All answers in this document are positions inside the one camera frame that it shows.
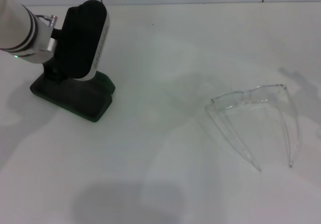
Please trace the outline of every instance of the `white table surface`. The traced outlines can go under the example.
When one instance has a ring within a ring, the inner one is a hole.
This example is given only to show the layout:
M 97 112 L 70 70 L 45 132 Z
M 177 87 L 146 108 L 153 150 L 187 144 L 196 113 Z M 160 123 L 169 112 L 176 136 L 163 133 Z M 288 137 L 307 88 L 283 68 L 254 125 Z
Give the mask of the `white table surface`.
M 32 95 L 42 66 L 0 52 L 0 222 L 319 223 L 320 8 L 108 7 L 98 69 L 116 92 L 95 124 Z M 30 9 L 58 15 L 58 27 L 67 11 Z M 231 149 L 204 106 L 270 83 L 288 85 L 303 147 L 289 168 L 278 122 L 243 119 L 252 112 L 235 118 L 260 173 Z

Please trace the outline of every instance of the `black base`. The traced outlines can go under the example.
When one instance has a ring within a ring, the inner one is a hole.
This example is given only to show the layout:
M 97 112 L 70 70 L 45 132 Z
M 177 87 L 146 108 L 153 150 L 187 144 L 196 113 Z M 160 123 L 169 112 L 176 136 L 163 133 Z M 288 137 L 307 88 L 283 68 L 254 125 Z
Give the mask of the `black base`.
M 112 102 L 115 85 L 101 72 L 88 81 L 72 78 L 60 83 L 42 74 L 30 87 L 33 94 L 89 121 L 97 122 Z

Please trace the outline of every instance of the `clear plastic glasses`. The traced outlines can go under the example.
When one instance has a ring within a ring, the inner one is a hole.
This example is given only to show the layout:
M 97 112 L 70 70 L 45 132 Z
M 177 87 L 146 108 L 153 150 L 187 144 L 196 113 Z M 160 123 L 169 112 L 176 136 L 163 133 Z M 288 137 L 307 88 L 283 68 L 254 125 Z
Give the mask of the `clear plastic glasses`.
M 286 93 L 289 106 L 291 108 L 291 111 L 294 114 L 295 118 L 295 125 L 296 125 L 296 143 L 295 143 L 295 150 L 293 151 L 291 149 L 291 142 L 289 137 L 289 129 L 285 122 L 284 116 L 282 113 L 280 113 L 280 116 L 282 116 L 282 121 L 285 125 L 285 133 L 286 133 L 286 141 L 288 144 L 289 149 L 289 167 L 292 167 L 294 160 L 298 156 L 298 152 L 300 149 L 300 143 L 301 143 L 301 137 L 300 137 L 300 131 L 299 131 L 299 122 L 297 117 L 297 111 L 295 108 L 295 105 L 288 93 L 287 87 L 284 84 L 275 84 L 275 85 L 265 85 L 265 86 L 259 86 L 255 89 L 248 90 L 248 91 L 234 91 L 231 93 L 227 93 L 224 95 L 221 95 L 219 97 L 215 97 L 211 99 L 213 110 L 220 112 L 220 111 L 226 111 L 227 109 L 231 109 L 237 106 L 240 106 L 241 104 L 246 103 L 268 103 L 271 100 L 274 102 L 277 102 L 278 95 L 284 91 Z M 251 151 L 248 149 L 246 144 L 242 141 L 242 139 L 239 137 L 238 133 L 231 127 L 231 124 L 229 123 L 229 120 L 226 119 L 225 121 L 227 128 L 232 132 L 232 134 L 237 139 L 237 144 L 233 143 L 233 147 L 237 150 L 237 152 L 242 155 L 249 163 L 251 163 L 258 171 L 261 171 L 261 168 L 251 153 Z

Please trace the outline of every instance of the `safety glasses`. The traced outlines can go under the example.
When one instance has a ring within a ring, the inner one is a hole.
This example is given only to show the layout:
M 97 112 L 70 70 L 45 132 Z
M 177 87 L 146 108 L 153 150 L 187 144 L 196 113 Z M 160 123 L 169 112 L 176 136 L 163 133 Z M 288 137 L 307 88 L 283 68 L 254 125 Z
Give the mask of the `safety glasses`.
M 292 167 L 294 160 L 298 156 L 298 152 L 300 149 L 301 137 L 299 132 L 299 122 L 297 117 L 297 111 L 295 105 L 288 93 L 287 87 L 284 84 L 275 84 L 275 85 L 265 85 L 259 86 L 255 89 L 248 91 L 234 91 L 231 93 L 227 93 L 221 95 L 219 97 L 215 97 L 211 99 L 213 110 L 216 112 L 226 111 L 228 109 L 235 108 L 242 104 L 247 103 L 269 103 L 273 102 L 273 104 L 277 104 L 278 96 L 282 93 L 286 93 L 286 97 L 289 103 L 290 110 L 294 114 L 295 125 L 296 125 L 296 143 L 295 150 L 291 149 L 291 142 L 289 137 L 289 129 L 284 119 L 283 113 L 279 110 L 281 119 L 283 124 L 285 125 L 285 133 L 286 133 L 286 141 L 289 149 L 289 167 Z M 233 143 L 233 147 L 238 151 L 240 155 L 242 155 L 249 163 L 251 163 L 257 170 L 261 171 L 261 168 L 254 158 L 251 151 L 248 149 L 246 144 L 239 137 L 238 133 L 234 130 L 228 118 L 225 116 L 225 125 L 229 129 L 229 131 L 236 137 L 237 143 Z

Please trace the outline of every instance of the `glasses lens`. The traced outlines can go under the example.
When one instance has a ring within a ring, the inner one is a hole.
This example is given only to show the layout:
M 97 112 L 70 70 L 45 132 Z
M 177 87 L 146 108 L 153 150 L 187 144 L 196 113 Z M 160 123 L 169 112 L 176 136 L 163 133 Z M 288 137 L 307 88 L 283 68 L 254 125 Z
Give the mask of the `glasses lens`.
M 239 105 L 243 100 L 243 92 L 232 92 L 213 99 L 215 111 L 223 111 Z
M 281 86 L 260 87 L 252 91 L 251 101 L 252 103 L 265 103 L 271 100 L 275 101 L 281 91 Z

